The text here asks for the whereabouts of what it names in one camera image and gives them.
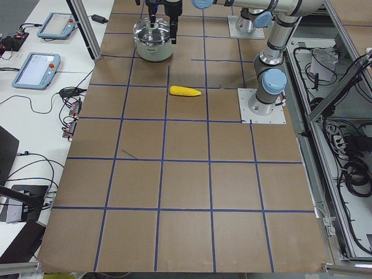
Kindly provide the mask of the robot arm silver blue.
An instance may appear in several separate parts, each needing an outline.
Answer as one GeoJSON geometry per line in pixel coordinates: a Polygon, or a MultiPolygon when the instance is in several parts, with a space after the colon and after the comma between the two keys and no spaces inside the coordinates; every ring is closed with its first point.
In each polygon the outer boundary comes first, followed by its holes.
{"type": "Polygon", "coordinates": [[[249,99],[250,110],[259,116],[269,115],[276,106],[278,96],[283,93],[287,76],[281,69],[283,51],[298,24],[298,17],[279,13],[265,48],[255,58],[258,88],[249,99]]]}
{"type": "MultiPolygon", "coordinates": [[[[240,8],[261,9],[263,11],[283,12],[286,16],[301,17],[315,12],[324,2],[323,1],[192,1],[197,9],[207,9],[211,5],[223,5],[226,7],[236,6],[240,8]]],[[[164,6],[164,12],[169,17],[170,24],[170,41],[172,44],[177,43],[178,17],[183,12],[182,1],[145,1],[148,7],[151,25],[155,24],[158,6],[164,6]]]]}

